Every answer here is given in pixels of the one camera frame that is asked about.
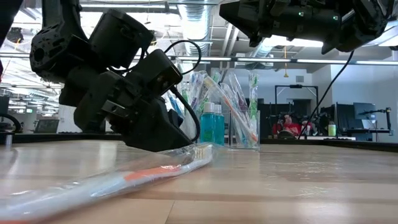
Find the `plastic-wrapped toothbrush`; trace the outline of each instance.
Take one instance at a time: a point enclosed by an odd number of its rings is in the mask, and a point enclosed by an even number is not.
[[[229,77],[229,82],[231,84],[232,91],[234,92],[234,94],[238,98],[239,109],[241,111],[247,111],[248,110],[248,104],[246,103],[246,99],[244,98],[244,94],[243,94],[241,85],[239,84],[235,73],[234,72],[230,72],[228,77]]]
[[[192,144],[151,154],[100,174],[0,199],[0,223],[42,223],[54,215],[178,177],[210,163],[212,144]]]
[[[232,106],[236,109],[236,111],[239,113],[240,116],[244,116],[243,113],[239,110],[239,104],[236,96],[233,94],[232,90],[230,89],[229,85],[225,83],[220,83],[221,89],[225,92],[226,96],[231,100]],[[240,125],[238,122],[236,122],[236,119],[233,119],[236,132],[238,134],[238,137],[236,138],[236,141],[242,145],[245,145],[245,137],[243,134],[243,130],[241,129]]]
[[[172,94],[170,91],[167,92],[167,97],[169,98],[170,103],[171,103],[172,106],[173,106],[173,109],[178,113],[178,115],[179,115],[181,118],[184,118],[185,115],[182,113],[182,110],[180,109],[180,107],[179,107],[179,105],[178,105],[178,103],[177,103],[176,97],[173,96],[173,94]]]
[[[190,102],[191,108],[196,111],[199,104],[199,98],[201,96],[201,91],[203,88],[203,80],[207,76],[206,72],[196,72],[192,75],[191,83],[192,83],[192,92],[191,98],[192,101]]]
[[[215,73],[211,74],[210,77],[213,79],[213,81],[214,81],[215,83],[219,83],[220,80],[221,80],[221,74],[218,73],[218,72],[215,72]],[[199,113],[202,113],[202,112],[203,112],[203,109],[205,108],[205,103],[207,103],[207,102],[210,101],[211,95],[209,94],[208,90],[209,90],[209,89],[207,89],[205,86],[204,86],[204,87],[202,88],[202,90],[201,90],[200,105],[199,105],[199,107],[197,108],[197,111],[198,111]]]
[[[251,129],[257,133],[257,89],[259,86],[259,75],[253,71],[249,74],[249,117]]]
[[[251,128],[249,127],[246,118],[242,117],[239,114],[239,110],[237,110],[233,106],[232,100],[226,95],[226,93],[218,86],[216,82],[214,82],[213,79],[211,79],[209,76],[207,76],[203,83],[209,89],[210,94],[215,94],[218,95],[224,103],[227,105],[229,110],[231,110],[232,116],[236,119],[236,121],[239,123],[241,129],[243,130],[244,135],[247,137],[248,142],[250,145],[254,145],[258,143],[258,135],[257,133],[254,133]]]

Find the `small bottle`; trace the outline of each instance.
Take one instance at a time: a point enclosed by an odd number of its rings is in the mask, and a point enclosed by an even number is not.
[[[200,142],[215,142],[215,109],[214,103],[205,103],[203,114],[200,116]]]
[[[215,133],[215,138],[216,138],[216,143],[219,145],[224,146],[225,140],[224,140],[224,131],[225,131],[225,124],[224,124],[224,116],[223,116],[223,110],[221,105],[215,105],[215,119],[216,119],[216,133]]]

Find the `desk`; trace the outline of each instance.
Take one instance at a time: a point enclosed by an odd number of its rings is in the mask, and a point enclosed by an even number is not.
[[[387,129],[348,129],[348,134],[390,134],[390,130]]]
[[[307,136],[307,140],[324,140],[324,139],[336,139],[336,137],[333,137],[333,136]],[[340,140],[352,140],[352,141],[356,140],[355,137],[346,137],[346,136],[339,137],[338,139],[340,139]]]
[[[147,152],[112,141],[0,151],[0,195],[43,187]],[[191,174],[54,219],[56,224],[398,223],[398,154],[326,146],[220,151]]]

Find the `wall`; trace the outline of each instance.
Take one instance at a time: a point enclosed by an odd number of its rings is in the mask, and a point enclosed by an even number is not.
[[[342,67],[332,65],[331,78],[335,78]],[[381,67],[348,65],[332,86],[333,102],[375,103],[374,74],[379,68]]]
[[[321,100],[323,94],[325,93],[328,85],[331,82],[331,68],[330,65],[327,65],[312,74],[312,84],[318,86],[319,88],[319,100]],[[320,104],[320,108],[328,107],[333,104],[333,90],[329,90],[325,99]],[[312,104],[312,109],[315,109],[315,102]]]
[[[81,129],[75,125],[73,120],[73,113],[75,112],[74,107],[60,105],[58,111],[58,117],[60,122],[58,124],[57,133],[60,132],[72,132],[72,133],[80,133]]]
[[[246,98],[249,98],[249,72],[244,69],[230,69],[227,73],[234,72],[237,76],[239,83],[241,84],[242,91]],[[259,89],[258,97],[263,98],[265,103],[275,103],[275,85],[295,85],[296,76],[304,76],[304,83],[299,83],[301,85],[312,85],[311,74],[308,74],[306,70],[302,69],[291,69],[287,70],[289,75],[285,78],[285,70],[279,70],[275,72],[274,70],[254,70],[259,74]],[[228,76],[225,77],[225,83],[229,84]],[[288,99],[311,99],[315,101],[315,97],[307,89],[290,89],[286,88],[279,96],[278,103],[287,103]]]

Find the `black cable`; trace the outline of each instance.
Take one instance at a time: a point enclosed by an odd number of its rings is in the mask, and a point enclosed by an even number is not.
[[[392,12],[394,10],[394,2],[395,0],[389,0],[387,3],[386,7],[386,19],[389,19],[390,16],[392,15]]]
[[[311,121],[312,117],[315,115],[315,113],[318,111],[319,106],[321,105],[323,99],[325,99],[326,94],[328,94],[329,89],[331,88],[331,86],[334,84],[334,82],[336,81],[336,79],[341,75],[341,73],[343,73],[344,69],[346,69],[346,67],[348,66],[349,62],[351,61],[351,59],[353,58],[354,55],[354,50],[351,52],[351,54],[348,57],[347,62],[344,64],[343,68],[341,68],[341,70],[337,73],[336,77],[330,82],[328,88],[326,89],[325,93],[323,94],[321,100],[319,101],[319,103],[317,104],[317,106],[315,107],[314,111],[312,111],[311,116],[309,117],[309,121]],[[306,128],[303,128],[301,130],[301,133],[299,134],[297,139],[300,139],[301,136],[303,135],[304,131],[306,130]]]
[[[9,115],[6,113],[0,113],[0,118],[8,118],[14,123],[14,125],[15,125],[15,130],[13,131],[14,133],[22,132],[22,126],[21,126],[20,122],[12,115]]]
[[[148,55],[148,50],[143,50],[143,49],[141,49],[141,55],[140,55],[140,57],[139,57],[139,60],[144,59],[145,54]],[[117,69],[115,69],[115,68],[113,68],[113,67],[108,67],[108,69],[109,69],[110,71],[112,71],[112,72],[114,72],[114,73],[116,73],[116,74],[120,74],[120,75],[122,75],[123,73],[126,73],[126,72],[130,72],[130,71],[132,70],[132,68],[134,68],[134,66],[132,66],[132,67],[130,67],[130,68],[126,68],[126,69],[120,69],[120,70],[117,70]]]
[[[198,50],[198,60],[197,60],[197,63],[193,66],[193,68],[192,68],[191,70],[182,73],[182,75],[185,75],[185,74],[188,74],[188,73],[194,71],[194,69],[196,69],[196,68],[199,66],[199,63],[200,63],[200,61],[201,61],[201,49],[200,49],[199,45],[197,45],[194,41],[191,41],[191,40],[178,40],[178,41],[176,41],[176,42],[170,44],[170,46],[167,47],[167,49],[166,49],[164,52],[167,53],[167,52],[168,52],[170,49],[172,49],[174,46],[176,46],[177,44],[181,44],[181,43],[190,43],[190,44],[194,45],[194,46],[197,48],[197,50]]]
[[[188,104],[188,102],[184,99],[184,97],[182,97],[182,95],[178,92],[178,90],[172,86],[170,88],[170,91],[172,93],[174,93],[174,95],[181,101],[181,103],[184,105],[184,107],[188,110],[188,112],[191,114],[193,121],[195,122],[195,126],[197,128],[197,132],[196,135],[193,139],[191,139],[192,142],[195,142],[196,140],[198,140],[199,136],[200,136],[200,123],[199,123],[199,119],[197,117],[197,115],[195,114],[195,112],[193,111],[193,109],[191,108],[191,106]]]

